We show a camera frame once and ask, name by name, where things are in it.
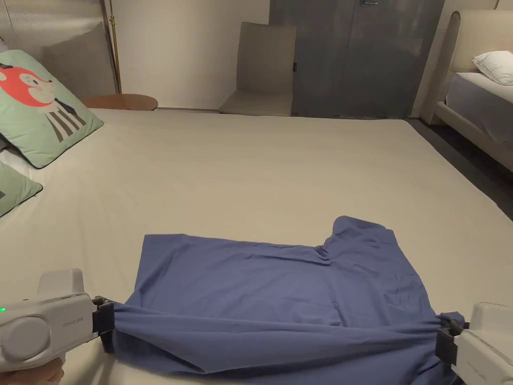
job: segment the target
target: white pillow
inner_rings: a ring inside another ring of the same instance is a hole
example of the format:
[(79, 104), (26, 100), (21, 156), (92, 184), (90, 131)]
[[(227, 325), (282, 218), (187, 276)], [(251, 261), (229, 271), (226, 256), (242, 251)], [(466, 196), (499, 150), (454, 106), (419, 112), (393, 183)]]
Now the white pillow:
[(30, 174), (35, 171), (35, 168), (19, 156), (12, 148), (6, 148), (0, 152), (0, 162), (7, 164), (29, 179)]
[(494, 51), (474, 57), (476, 67), (494, 82), (513, 86), (513, 53)]

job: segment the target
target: white wall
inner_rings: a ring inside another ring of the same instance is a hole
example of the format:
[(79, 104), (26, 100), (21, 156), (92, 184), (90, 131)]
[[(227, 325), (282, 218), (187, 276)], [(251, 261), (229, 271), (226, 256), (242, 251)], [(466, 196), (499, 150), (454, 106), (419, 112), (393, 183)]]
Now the white wall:
[(268, 24), (269, 3), (113, 0), (123, 93), (217, 109), (235, 91), (241, 22)]
[(437, 31), (435, 34), (435, 39), (433, 40), (433, 45), (431, 47), (431, 51), (429, 52), (429, 57), (427, 59), (426, 68), (424, 70), (424, 75), (422, 77), (422, 81), (420, 83), (419, 91), (417, 92), (417, 98), (415, 100), (415, 104), (413, 106), (413, 111), (411, 113), (412, 117), (418, 118), (420, 116), (420, 111), (422, 110), (422, 106), (427, 96), (427, 92), (429, 89), (430, 81), (435, 71), (435, 68), (438, 63), (438, 57), (440, 55), (440, 51), (442, 50), (442, 43), (445, 38), (445, 33), (447, 32), (447, 27), (449, 25), (449, 20), (451, 15), (455, 11), (461, 11), (464, 9), (494, 9), (497, 0), (446, 0), (445, 5), (442, 11), (442, 16), (440, 18), (440, 22), (437, 27)]

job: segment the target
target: upholstered headboard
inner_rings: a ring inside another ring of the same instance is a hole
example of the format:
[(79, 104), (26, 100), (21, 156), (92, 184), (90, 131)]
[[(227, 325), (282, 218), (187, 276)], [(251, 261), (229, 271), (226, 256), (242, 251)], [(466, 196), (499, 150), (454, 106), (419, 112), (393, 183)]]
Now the upholstered headboard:
[(513, 51), (513, 11), (452, 14), (421, 117), (436, 124), (435, 106), (445, 100), (456, 72), (477, 72), (472, 59), (490, 51)]

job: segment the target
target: cartoon fox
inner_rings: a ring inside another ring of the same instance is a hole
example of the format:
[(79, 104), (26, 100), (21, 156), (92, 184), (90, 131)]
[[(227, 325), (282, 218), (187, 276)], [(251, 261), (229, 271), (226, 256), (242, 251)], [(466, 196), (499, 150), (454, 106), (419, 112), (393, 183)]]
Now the cartoon fox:
[(55, 97), (55, 84), (51, 80), (45, 82), (27, 69), (0, 63), (0, 88), (18, 102), (44, 114), (59, 142), (86, 125), (74, 108)]

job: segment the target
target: wooden side table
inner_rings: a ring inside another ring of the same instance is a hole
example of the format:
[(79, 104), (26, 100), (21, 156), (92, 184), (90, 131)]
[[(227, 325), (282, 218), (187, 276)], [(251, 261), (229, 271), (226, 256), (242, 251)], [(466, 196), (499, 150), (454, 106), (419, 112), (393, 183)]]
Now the wooden side table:
[(105, 108), (110, 110), (153, 111), (159, 103), (156, 99), (135, 93), (105, 95), (84, 100), (87, 108)]

